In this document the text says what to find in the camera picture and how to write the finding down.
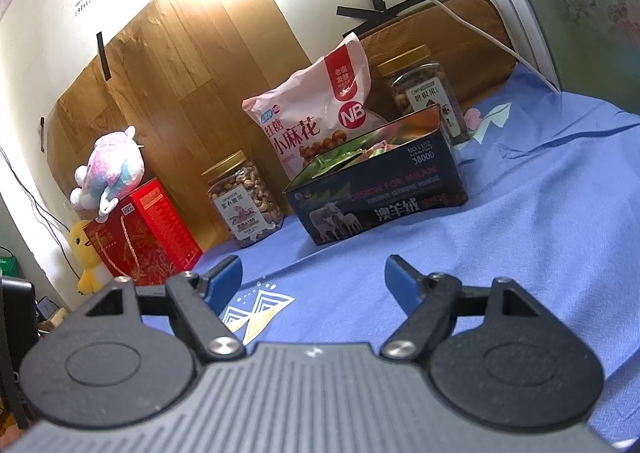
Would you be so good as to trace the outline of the pink long snack box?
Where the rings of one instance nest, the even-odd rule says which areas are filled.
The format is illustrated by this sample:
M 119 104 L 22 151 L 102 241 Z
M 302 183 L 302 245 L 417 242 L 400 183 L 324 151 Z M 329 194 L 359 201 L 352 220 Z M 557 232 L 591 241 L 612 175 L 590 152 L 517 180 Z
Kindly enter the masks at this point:
M 382 140 L 380 142 L 376 142 L 375 144 L 367 148 L 367 150 L 364 150 L 362 152 L 362 156 L 366 159 L 370 159 L 375 156 L 387 153 L 390 150 L 395 150 L 396 147 L 397 147 L 397 144 L 393 144 L 393 143 L 387 142 L 386 140 Z

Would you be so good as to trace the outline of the light green snack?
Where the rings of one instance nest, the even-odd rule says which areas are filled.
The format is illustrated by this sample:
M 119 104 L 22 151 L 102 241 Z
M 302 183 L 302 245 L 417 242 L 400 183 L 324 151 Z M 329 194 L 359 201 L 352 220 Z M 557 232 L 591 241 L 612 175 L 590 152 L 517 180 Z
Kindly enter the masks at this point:
M 336 154 L 326 152 L 314 158 L 305 169 L 299 173 L 304 180 L 313 180 L 340 170 L 363 154 L 363 150 L 340 150 Z

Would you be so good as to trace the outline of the red gift box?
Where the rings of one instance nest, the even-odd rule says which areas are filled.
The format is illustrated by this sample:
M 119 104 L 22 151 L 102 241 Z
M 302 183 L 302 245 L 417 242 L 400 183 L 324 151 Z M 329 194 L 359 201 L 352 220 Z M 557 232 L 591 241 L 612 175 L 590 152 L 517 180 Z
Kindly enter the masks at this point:
M 162 285 L 203 254 L 157 179 L 124 197 L 104 222 L 89 222 L 85 233 L 114 277 L 139 285 Z

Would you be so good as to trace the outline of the nut jar gold lid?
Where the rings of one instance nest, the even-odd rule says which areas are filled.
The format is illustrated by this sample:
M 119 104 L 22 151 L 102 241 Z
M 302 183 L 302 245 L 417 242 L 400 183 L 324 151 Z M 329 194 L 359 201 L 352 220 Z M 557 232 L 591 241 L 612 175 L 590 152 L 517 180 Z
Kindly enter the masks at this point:
M 252 246 L 282 227 L 283 214 L 253 161 L 242 150 L 202 173 L 207 197 L 241 248 Z

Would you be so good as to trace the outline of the yellow duck plush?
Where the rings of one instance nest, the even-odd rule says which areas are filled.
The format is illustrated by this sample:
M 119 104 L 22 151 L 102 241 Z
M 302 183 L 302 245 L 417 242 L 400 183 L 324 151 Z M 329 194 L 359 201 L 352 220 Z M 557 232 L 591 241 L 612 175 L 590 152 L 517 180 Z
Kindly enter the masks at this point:
M 113 275 L 104 265 L 85 232 L 85 227 L 89 223 L 89 220 L 80 220 L 75 223 L 67 237 L 70 250 L 82 269 L 77 289 L 78 293 L 84 296 L 96 293 L 113 280 Z

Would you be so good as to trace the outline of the black tin box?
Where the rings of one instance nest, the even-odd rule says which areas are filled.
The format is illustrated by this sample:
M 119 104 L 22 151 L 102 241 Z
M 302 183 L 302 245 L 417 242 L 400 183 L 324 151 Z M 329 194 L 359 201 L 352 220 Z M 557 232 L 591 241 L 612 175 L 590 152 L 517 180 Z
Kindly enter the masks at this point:
M 367 150 L 376 142 L 395 150 L 362 155 L 317 179 L 299 174 L 285 189 L 288 205 L 314 243 L 342 241 L 409 214 L 468 201 L 468 193 L 437 107 L 401 117 L 333 150 Z

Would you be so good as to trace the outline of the pink white plush toy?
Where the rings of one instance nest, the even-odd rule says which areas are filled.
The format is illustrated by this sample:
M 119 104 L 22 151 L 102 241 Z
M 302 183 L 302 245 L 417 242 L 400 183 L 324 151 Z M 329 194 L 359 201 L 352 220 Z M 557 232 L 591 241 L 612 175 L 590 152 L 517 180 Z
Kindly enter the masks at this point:
M 142 181 L 144 161 L 135 135 L 136 128 L 129 126 L 100 136 L 87 164 L 75 170 L 77 186 L 70 193 L 70 202 L 78 210 L 96 210 L 96 222 L 105 222 Z

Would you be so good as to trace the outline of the blue printed tablecloth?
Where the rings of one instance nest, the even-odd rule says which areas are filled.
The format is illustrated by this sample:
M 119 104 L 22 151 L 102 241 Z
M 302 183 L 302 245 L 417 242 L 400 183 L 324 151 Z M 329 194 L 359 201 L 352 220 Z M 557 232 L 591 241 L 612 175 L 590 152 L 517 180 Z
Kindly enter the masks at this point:
M 392 255 L 474 285 L 517 280 L 597 353 L 605 387 L 591 426 L 639 436 L 639 118 L 586 96 L 552 95 L 527 70 L 478 106 L 461 145 L 469 202 L 317 246 L 296 219 L 241 251 L 231 312 L 283 310 L 259 341 L 380 345 L 401 318 L 383 284 Z

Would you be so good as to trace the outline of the pink twisted-dough snack bag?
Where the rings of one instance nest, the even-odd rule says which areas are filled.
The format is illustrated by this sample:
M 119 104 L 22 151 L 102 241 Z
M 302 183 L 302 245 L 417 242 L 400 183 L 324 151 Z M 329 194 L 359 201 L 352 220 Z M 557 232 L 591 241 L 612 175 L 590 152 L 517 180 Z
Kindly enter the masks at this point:
M 279 87 L 247 98 L 242 109 L 265 133 L 288 179 L 315 157 L 385 120 L 364 106 L 371 91 L 366 52 L 354 34 Z

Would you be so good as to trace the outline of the wooden headboard panel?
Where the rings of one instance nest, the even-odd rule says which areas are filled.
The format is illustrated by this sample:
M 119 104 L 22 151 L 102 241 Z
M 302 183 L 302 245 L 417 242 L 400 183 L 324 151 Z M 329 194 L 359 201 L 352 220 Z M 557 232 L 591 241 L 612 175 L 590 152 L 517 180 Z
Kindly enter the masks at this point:
M 372 66 L 428 46 L 463 107 L 511 75 L 508 43 L 489 0 L 424 5 L 363 39 Z M 242 150 L 273 193 L 283 193 L 280 162 L 241 104 L 310 62 L 273 0 L 153 0 L 58 94 L 44 143 L 53 179 L 70 193 L 96 138 L 134 126 L 146 173 L 163 184 L 198 245 L 224 243 L 229 234 L 202 173 Z

